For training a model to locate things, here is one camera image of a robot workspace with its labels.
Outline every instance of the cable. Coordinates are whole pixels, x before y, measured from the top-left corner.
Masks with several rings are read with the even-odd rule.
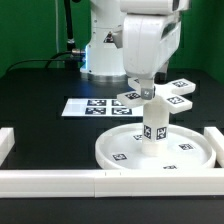
[[[19,61],[16,62],[15,64],[10,65],[7,69],[5,73],[8,73],[13,67],[15,67],[18,64],[23,64],[23,63],[27,63],[27,62],[52,62],[52,61],[65,61],[65,59],[29,59],[29,60],[24,60],[24,61]]]
[[[59,52],[59,53],[55,54],[54,56],[52,56],[52,57],[51,57],[51,60],[56,59],[56,58],[58,58],[58,57],[60,57],[60,56],[62,56],[62,55],[67,55],[67,54],[71,55],[72,52],[71,52],[71,51]],[[49,60],[49,61],[46,63],[45,68],[48,68],[48,67],[49,67],[49,65],[50,65],[51,62],[52,62],[51,60]]]

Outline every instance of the black cable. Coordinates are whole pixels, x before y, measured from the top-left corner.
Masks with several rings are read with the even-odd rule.
[[[10,65],[7,69],[6,69],[6,73],[8,73],[13,67],[15,67],[18,64],[23,64],[23,63],[27,63],[27,62],[48,62],[48,61],[65,61],[65,59],[29,59],[29,60],[24,60],[24,61],[19,61],[16,62],[15,64]]]
[[[71,3],[70,0],[64,0],[65,6],[65,16],[66,16],[66,23],[67,23],[67,49],[72,50],[76,48],[75,40],[73,38],[73,26],[72,26],[72,13],[71,13]]]
[[[58,57],[60,57],[60,56],[62,56],[62,55],[67,55],[67,54],[71,55],[72,52],[71,52],[71,51],[65,51],[65,52],[59,52],[59,53],[55,54],[55,55],[52,56],[51,59],[46,63],[45,68],[48,68],[48,67],[49,67],[49,65],[50,65],[51,62],[52,62],[51,60],[56,59],[56,58],[58,58]]]

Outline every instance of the white block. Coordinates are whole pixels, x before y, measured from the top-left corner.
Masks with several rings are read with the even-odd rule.
[[[0,166],[15,143],[13,128],[0,129]]]
[[[125,107],[132,109],[135,107],[141,107],[148,103],[147,100],[143,100],[138,92],[131,91],[127,93],[122,93],[117,95],[117,99],[121,102]]]
[[[26,170],[0,172],[0,197],[94,197],[94,172]]]
[[[216,151],[216,159],[224,168],[224,136],[216,127],[205,127],[204,136]]]
[[[186,79],[178,79],[167,83],[171,87],[171,92],[177,95],[185,95],[194,92],[196,85]]]

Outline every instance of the wire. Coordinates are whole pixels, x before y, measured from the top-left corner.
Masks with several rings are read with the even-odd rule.
[[[62,56],[62,55],[67,55],[67,54],[71,55],[72,52],[71,52],[71,51],[65,51],[65,52],[59,52],[59,53],[55,54],[55,55],[52,56],[51,59],[46,63],[45,68],[48,68],[48,67],[49,67],[49,65],[51,64],[52,60],[54,60],[54,59],[56,59],[56,58],[58,58],[58,57],[60,57],[60,56]]]
[[[59,53],[59,10],[58,10],[58,0],[55,0],[55,34],[56,34],[56,52]]]
[[[15,67],[16,65],[19,64],[23,64],[23,63],[28,63],[28,62],[52,62],[52,61],[65,61],[65,59],[29,59],[29,60],[24,60],[24,61],[19,61],[16,62],[15,64],[10,65],[7,69],[6,69],[6,73],[8,73],[13,67]]]

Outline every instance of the paper sheet with markers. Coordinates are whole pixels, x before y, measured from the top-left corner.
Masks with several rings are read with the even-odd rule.
[[[128,109],[116,99],[68,99],[63,117],[141,117],[143,107]]]

